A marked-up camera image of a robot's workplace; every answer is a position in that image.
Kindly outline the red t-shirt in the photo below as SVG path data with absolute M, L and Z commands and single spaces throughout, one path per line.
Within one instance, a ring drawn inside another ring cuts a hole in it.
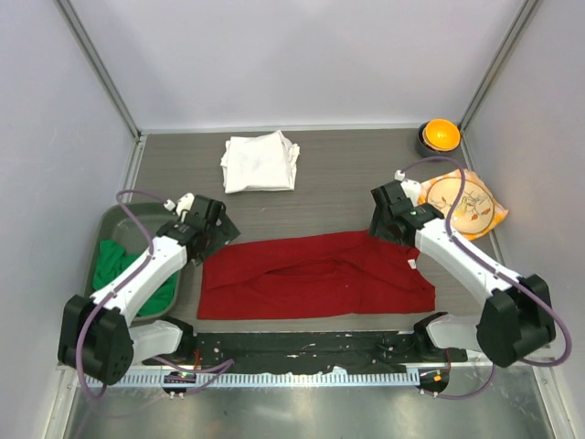
M 419 314 L 435 288 L 419 252 L 367 231 L 229 245 L 203 266 L 200 320 Z

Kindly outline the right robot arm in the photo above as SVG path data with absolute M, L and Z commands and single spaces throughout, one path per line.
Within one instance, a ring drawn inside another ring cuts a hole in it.
M 418 183 L 394 180 L 372 190 L 375 210 L 369 232 L 383 241 L 418 250 L 449 272 L 480 305 L 478 316 L 436 313 L 416 324 L 416 356 L 438 358 L 447 348 L 484 353 L 505 368 L 552 342 L 553 317 L 547 312 L 547 283 L 523 277 L 495 262 L 451 230 L 432 205 L 417 204 Z

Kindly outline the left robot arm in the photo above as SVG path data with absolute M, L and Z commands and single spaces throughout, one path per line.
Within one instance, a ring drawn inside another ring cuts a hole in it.
M 172 275 L 188 263 L 202 264 L 239 237 L 219 200 L 187 193 L 164 207 L 170 219 L 146 236 L 146 249 L 128 268 L 64 306 L 58 361 L 104 385 L 117 383 L 132 365 L 148 359 L 183 365 L 193 358 L 197 343 L 188 323 L 170 316 L 138 327 L 133 321 Z

